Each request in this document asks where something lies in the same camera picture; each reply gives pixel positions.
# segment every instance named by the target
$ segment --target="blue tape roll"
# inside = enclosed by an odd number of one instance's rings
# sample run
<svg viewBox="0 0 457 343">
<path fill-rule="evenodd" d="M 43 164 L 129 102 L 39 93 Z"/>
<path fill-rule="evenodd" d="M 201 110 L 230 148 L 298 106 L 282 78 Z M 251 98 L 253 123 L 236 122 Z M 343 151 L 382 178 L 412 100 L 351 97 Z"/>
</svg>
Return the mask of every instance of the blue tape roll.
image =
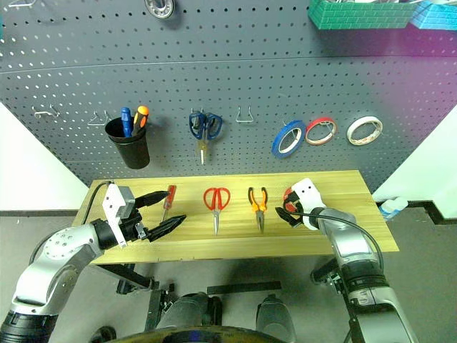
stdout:
<svg viewBox="0 0 457 343">
<path fill-rule="evenodd" d="M 296 138 L 291 145 L 285 149 L 282 149 L 281 142 L 288 134 L 292 134 L 292 130 L 295 130 Z M 273 146 L 271 147 L 271 153 L 278 159 L 284 159 L 288 156 L 291 156 L 303 143 L 303 140 L 305 139 L 305 132 L 305 123 L 303 123 L 301 120 L 291 121 L 280 130 L 274 139 Z"/>
</svg>

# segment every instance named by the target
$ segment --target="gray pegboard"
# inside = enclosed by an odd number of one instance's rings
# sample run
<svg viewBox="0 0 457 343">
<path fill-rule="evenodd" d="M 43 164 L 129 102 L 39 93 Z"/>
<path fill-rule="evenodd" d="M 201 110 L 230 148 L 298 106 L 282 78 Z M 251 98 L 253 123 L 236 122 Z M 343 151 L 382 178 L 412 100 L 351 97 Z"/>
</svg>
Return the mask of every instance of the gray pegboard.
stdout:
<svg viewBox="0 0 457 343">
<path fill-rule="evenodd" d="M 87 184 L 360 169 L 373 191 L 457 102 L 455 35 L 411 27 L 317 31 L 306 4 L 178 1 L 171 21 L 152 17 L 143 1 L 38 0 L 32 9 L 9 9 L 0 101 Z M 32 105 L 50 104 L 60 118 L 33 117 Z M 122 106 L 138 104 L 152 112 L 151 163 L 135 171 L 102 126 L 87 124 L 94 110 L 114 118 Z M 253 125 L 235 122 L 238 106 L 243 114 L 251 106 Z M 225 121 L 206 166 L 199 165 L 189 132 L 191 107 Z M 348 126 L 369 114 L 383 122 L 383 136 L 350 145 Z M 334 140 L 304 144 L 284 160 L 270 153 L 283 120 L 308 123 L 323 115 L 337 121 Z"/>
</svg>

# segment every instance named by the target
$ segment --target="green basket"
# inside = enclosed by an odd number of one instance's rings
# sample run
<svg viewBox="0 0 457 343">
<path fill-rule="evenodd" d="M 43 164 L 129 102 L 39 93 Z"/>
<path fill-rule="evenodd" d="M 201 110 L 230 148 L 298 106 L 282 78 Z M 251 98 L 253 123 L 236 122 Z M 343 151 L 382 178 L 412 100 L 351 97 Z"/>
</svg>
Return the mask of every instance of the green basket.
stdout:
<svg viewBox="0 0 457 343">
<path fill-rule="evenodd" d="M 311 0 L 308 15 L 320 30 L 402 29 L 417 4 L 330 2 Z"/>
</svg>

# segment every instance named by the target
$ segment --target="orange pliers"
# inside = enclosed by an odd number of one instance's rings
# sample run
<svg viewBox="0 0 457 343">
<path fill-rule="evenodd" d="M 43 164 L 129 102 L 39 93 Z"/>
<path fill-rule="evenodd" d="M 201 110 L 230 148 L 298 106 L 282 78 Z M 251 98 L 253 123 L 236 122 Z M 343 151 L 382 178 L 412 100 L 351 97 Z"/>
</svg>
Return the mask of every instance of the orange pliers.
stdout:
<svg viewBox="0 0 457 343">
<path fill-rule="evenodd" d="M 266 188 L 262 187 L 262 203 L 260 206 L 256 203 L 254 198 L 254 188 L 249 187 L 248 190 L 248 199 L 252 205 L 252 210 L 256 213 L 257 227 L 261 233 L 263 233 L 263 227 L 265 225 L 265 217 L 263 213 L 266 211 L 266 202 L 268 201 L 268 194 L 266 193 Z"/>
</svg>

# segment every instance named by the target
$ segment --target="black cup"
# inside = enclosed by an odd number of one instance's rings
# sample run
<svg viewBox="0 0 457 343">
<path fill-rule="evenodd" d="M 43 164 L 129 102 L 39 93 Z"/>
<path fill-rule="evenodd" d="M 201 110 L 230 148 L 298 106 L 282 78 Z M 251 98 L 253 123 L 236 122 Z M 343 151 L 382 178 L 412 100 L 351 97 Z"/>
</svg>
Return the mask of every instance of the black cup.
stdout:
<svg viewBox="0 0 457 343">
<path fill-rule="evenodd" d="M 121 118 L 111 120 L 105 131 L 116 145 L 128 168 L 141 169 L 149 164 L 148 144 L 146 143 L 146 127 L 140 129 L 132 137 L 124 137 Z"/>
</svg>

